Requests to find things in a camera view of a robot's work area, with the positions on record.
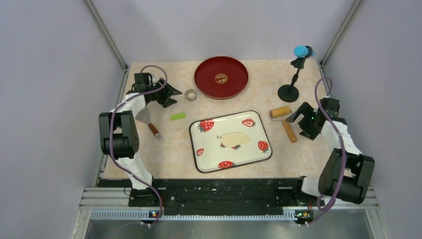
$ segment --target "black mounting plate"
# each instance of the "black mounting plate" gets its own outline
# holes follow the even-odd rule
[[[304,194],[303,178],[154,179],[166,215],[280,215],[287,206],[305,206],[316,197]],[[131,187],[129,179],[100,179],[98,187]],[[130,207],[158,207],[151,189],[131,190]]]

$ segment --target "cable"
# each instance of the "cable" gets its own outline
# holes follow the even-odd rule
[[[123,189],[123,193],[124,193],[126,196],[129,196],[129,197],[130,197],[130,195],[129,195],[129,194],[126,194],[126,187]]]
[[[141,73],[146,69],[146,68],[148,68],[148,67],[154,67],[154,68],[157,68],[157,69],[159,69],[159,70],[161,70],[163,73],[164,73],[164,76],[165,76],[165,80],[164,80],[164,84],[163,85],[161,85],[161,87],[159,87],[158,89],[155,89],[155,90],[152,90],[152,91],[147,91],[147,92],[142,92],[142,93],[139,93],[139,94],[136,94],[136,95],[134,95],[134,96],[132,96],[132,97],[129,97],[127,100],[125,100],[125,101],[123,101],[122,103],[120,103],[114,110],[113,110],[113,113],[111,114],[111,120],[110,120],[110,144],[109,144],[109,148],[110,148],[110,158],[112,159],[112,161],[113,161],[113,163],[116,165],[116,167],[117,168],[119,168],[119,169],[121,169],[121,170],[123,170],[123,171],[125,171],[126,173],[128,173],[130,176],[132,176],[134,179],[136,179],[136,180],[138,180],[140,183],[142,183],[142,184],[144,184],[145,186],[147,186],[148,188],[150,188],[156,195],[157,195],[157,197],[158,197],[158,200],[160,201],[160,210],[158,211],[158,216],[157,216],[157,218],[155,219],[155,221],[151,224],[151,226],[153,226],[153,225],[155,225],[157,222],[158,222],[158,220],[159,220],[159,218],[162,216],[162,214],[163,214],[163,200],[161,199],[161,196],[160,196],[160,194],[158,193],[158,191],[157,191],[157,189],[155,189],[154,187],[152,187],[151,185],[149,185],[147,182],[145,182],[145,181],[143,181],[142,179],[140,179],[139,177],[137,177],[136,175],[134,175],[130,170],[128,170],[128,169],[125,169],[125,168],[123,168],[122,166],[120,166],[118,163],[117,163],[117,161],[116,161],[116,159],[115,159],[115,157],[114,157],[114,152],[113,152],[113,126],[114,126],[114,118],[115,118],[115,116],[116,116],[116,113],[117,113],[117,111],[121,108],[121,107],[123,107],[127,102],[129,102],[129,101],[131,101],[131,100],[133,100],[133,99],[135,99],[136,97],[139,97],[139,96],[143,96],[143,95],[148,95],[148,94],[152,94],[152,93],[155,93],[155,92],[158,92],[158,91],[160,91],[160,90],[162,90],[165,86],[166,86],[166,84],[167,84],[167,73],[166,73],[166,71],[164,71],[164,69],[163,68],[161,68],[161,67],[159,67],[159,66],[155,66],[155,65],[147,65],[147,66],[145,66],[145,67],[143,67],[142,69],[141,69]],[[125,224],[125,225],[123,225],[123,226],[121,226],[121,227],[119,227],[116,231],[118,231],[118,230],[120,230],[121,228],[124,228],[124,227],[126,227],[126,226],[129,226],[129,225],[131,225],[131,224],[134,224],[135,222],[131,222],[131,223],[127,223],[127,224]]]
[[[336,185],[336,187],[334,189],[334,192],[333,192],[333,194],[331,196],[331,199],[326,204],[326,206],[322,208],[321,205],[320,205],[320,201],[323,198],[323,196],[321,195],[321,196],[318,197],[318,199],[316,201],[316,205],[318,206],[318,209],[322,211],[322,213],[319,216],[317,216],[316,218],[314,218],[314,220],[312,222],[308,223],[307,226],[309,226],[309,225],[315,223],[316,221],[318,221],[325,213],[327,213],[332,208],[332,206],[334,206],[335,198],[337,197],[338,191],[340,190],[340,186],[341,186],[341,183],[343,181],[344,170],[346,169],[346,149],[344,147],[344,141],[343,141],[343,137],[341,136],[341,132],[338,130],[337,126],[335,126],[334,122],[331,120],[331,118],[329,117],[329,115],[324,110],[324,108],[322,107],[321,103],[318,100],[317,89],[318,89],[318,85],[323,80],[329,80],[329,82],[330,82],[330,88],[329,88],[329,91],[327,92],[327,95],[329,95],[331,93],[331,90],[332,90],[332,79],[330,77],[322,77],[321,79],[318,80],[318,82],[315,85],[315,90],[314,90],[315,100],[316,100],[316,103],[318,104],[319,110],[322,112],[322,114],[325,116],[325,118],[328,120],[328,122],[330,122],[330,124],[332,125],[332,127],[334,128],[335,132],[338,135],[338,139],[340,140],[340,147],[341,147],[341,168],[340,168],[340,174],[338,176],[337,185]]]

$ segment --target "metal frame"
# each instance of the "metal frame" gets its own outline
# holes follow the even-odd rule
[[[335,35],[334,39],[332,40],[330,46],[328,47],[327,52],[324,54],[324,57],[321,61],[321,65],[324,67],[327,61],[329,60],[330,56],[332,55],[334,49],[337,47],[338,43],[340,42],[341,38],[343,37],[347,27],[349,26],[351,20],[357,13],[359,7],[362,5],[362,3],[365,0],[355,0],[352,7],[349,10],[349,13],[347,13],[346,18],[344,19],[343,23],[341,24],[340,29],[338,30],[337,34]]]
[[[123,188],[86,188],[80,203],[77,219],[75,222],[74,230],[72,233],[72,239],[84,239],[86,231],[88,229],[89,220],[94,215],[93,220],[97,220],[98,213],[102,213],[104,219],[109,220],[124,220],[125,218],[116,217],[132,217],[134,215],[124,215],[124,213],[132,213],[136,215],[144,215],[149,210],[158,210],[158,207],[142,207],[142,208],[130,208],[128,206],[129,196],[123,191]],[[283,207],[286,211],[286,215],[280,216],[251,216],[251,217],[225,217],[225,216],[212,216],[212,217],[201,217],[201,216],[164,216],[164,220],[274,220],[274,221],[286,221],[294,211],[306,210],[307,207]],[[333,210],[365,210],[370,229],[374,239],[390,239],[390,233],[386,227],[386,223],[382,216],[379,208],[378,200],[373,187],[368,188],[368,193],[362,204],[356,205],[353,203],[344,202],[337,200],[335,205],[332,207]]]
[[[128,67],[128,68],[125,68],[123,72],[123,78],[121,80],[120,90],[117,95],[116,103],[112,106],[113,108],[116,107],[123,99],[124,89],[126,88],[127,77],[129,76],[129,70],[130,68]],[[100,168],[98,170],[96,178],[94,179],[93,187],[95,187],[98,184],[98,180],[103,177],[103,173],[106,168],[107,158],[108,158],[108,155],[105,155],[105,154],[103,154],[103,156],[101,157]]]
[[[124,75],[120,86],[119,95],[116,100],[116,105],[121,101],[123,95],[124,95],[124,88],[127,82],[128,77],[128,66],[126,65],[122,55],[120,54],[115,42],[113,41],[109,31],[107,30],[104,22],[102,21],[100,14],[98,13],[96,7],[94,6],[92,0],[84,0],[84,2],[87,5],[87,8],[90,10],[90,13],[92,17],[95,20],[96,25],[98,26],[98,29],[102,36],[104,37],[107,45],[109,46],[111,52],[115,56],[116,60],[118,61],[119,65],[124,69]],[[319,62],[319,70],[321,73],[321,76],[325,77],[325,64],[330,59],[330,56],[332,55],[333,51],[336,49],[338,43],[342,39],[344,33],[347,30],[347,27],[349,26],[350,21],[355,16],[357,10],[362,5],[364,0],[355,0],[350,11],[348,12],[344,22],[342,23],[339,31],[335,35],[333,41],[331,42],[327,52],[324,55],[324,58],[322,61]],[[327,81],[324,81],[325,89],[328,91],[329,85]],[[102,174],[104,172],[104,168],[106,165],[107,156],[104,155],[102,157],[101,166],[99,170],[98,177],[96,178],[96,181],[94,182],[94,187],[97,184],[98,178],[102,177]],[[91,218],[91,215],[95,210],[157,210],[158,208],[129,208],[128,207],[128,201],[129,196],[124,194],[122,188],[86,188],[81,203],[79,206],[77,218],[75,221],[74,229],[72,232],[72,239],[84,239],[86,231],[88,229],[89,220]],[[306,207],[283,207],[284,210],[306,210]],[[347,202],[343,202],[341,200],[337,200],[333,209],[335,210],[365,210],[366,216],[369,222],[370,229],[372,231],[373,237],[375,239],[390,239],[390,232],[388,231],[387,224],[384,220],[384,217],[382,215],[382,212],[379,208],[378,200],[376,198],[374,189],[370,187],[368,189],[368,194],[366,196],[365,201],[360,204],[351,204]],[[181,218],[173,218],[173,220],[184,220],[184,217]]]
[[[115,42],[113,41],[113,38],[107,30],[106,25],[101,19],[100,14],[98,13],[94,3],[92,2],[92,0],[84,0],[84,2],[91,13],[91,16],[94,18],[98,30],[100,31],[101,35],[104,37],[105,42],[110,48],[110,51],[113,53],[114,57],[118,61],[119,65],[123,68],[123,70],[126,70],[127,64],[124,62],[122,55],[120,54]]]

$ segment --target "white wall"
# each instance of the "white wall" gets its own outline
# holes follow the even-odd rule
[[[393,238],[421,238],[422,1],[366,1],[328,62],[341,115],[375,159]]]
[[[122,70],[82,0],[0,3],[0,234],[69,238]]]
[[[134,61],[322,59],[353,0],[94,0],[127,64]]]

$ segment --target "beige table surface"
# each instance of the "beige table surface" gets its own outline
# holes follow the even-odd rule
[[[139,154],[147,170],[155,178],[285,178],[301,175],[319,176],[330,152],[325,139],[319,135],[314,141],[299,135],[297,122],[292,124],[298,141],[291,143],[280,121],[273,121],[269,111],[289,105],[295,111],[303,102],[317,107],[314,87],[321,77],[315,59],[308,59],[301,70],[296,87],[299,99],[286,103],[277,96],[278,88],[289,84],[296,69],[291,60],[241,60],[249,73],[246,88],[236,97],[228,100],[214,100],[203,95],[195,86],[194,72],[201,61],[147,62],[132,63],[126,83],[127,92],[134,83],[134,73],[140,72],[145,65],[158,65],[168,74],[168,82],[183,93],[187,89],[196,89],[198,99],[188,102],[184,95],[174,96],[178,103],[166,109],[156,102],[148,104],[151,122],[163,136],[158,141],[147,125],[136,120],[140,138]],[[149,68],[146,72],[155,74],[155,78],[164,77],[159,70]],[[321,83],[318,88],[319,98],[325,95]],[[260,114],[267,132],[273,154],[263,162],[252,163],[211,173],[200,173],[194,163],[189,126],[192,122],[227,114],[253,110]],[[185,112],[186,118],[170,121],[170,115]],[[103,178],[127,178],[109,158]]]

